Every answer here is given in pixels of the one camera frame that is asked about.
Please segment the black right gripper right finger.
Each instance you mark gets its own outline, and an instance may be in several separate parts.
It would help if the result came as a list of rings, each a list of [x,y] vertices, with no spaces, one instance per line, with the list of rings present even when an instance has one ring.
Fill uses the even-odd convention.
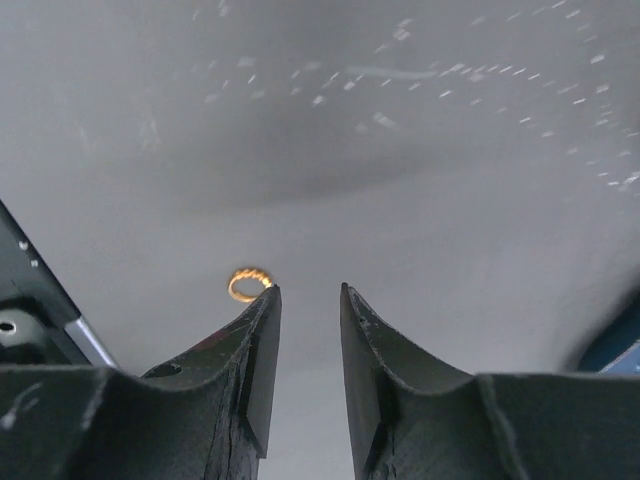
[[[340,328],[358,479],[635,479],[639,378],[472,375],[343,285]]]

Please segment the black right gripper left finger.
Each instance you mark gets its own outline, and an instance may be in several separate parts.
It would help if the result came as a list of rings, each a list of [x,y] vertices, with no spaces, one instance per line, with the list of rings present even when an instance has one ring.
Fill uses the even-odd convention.
[[[5,479],[254,479],[266,456],[281,292],[135,377],[111,367],[1,368]]]

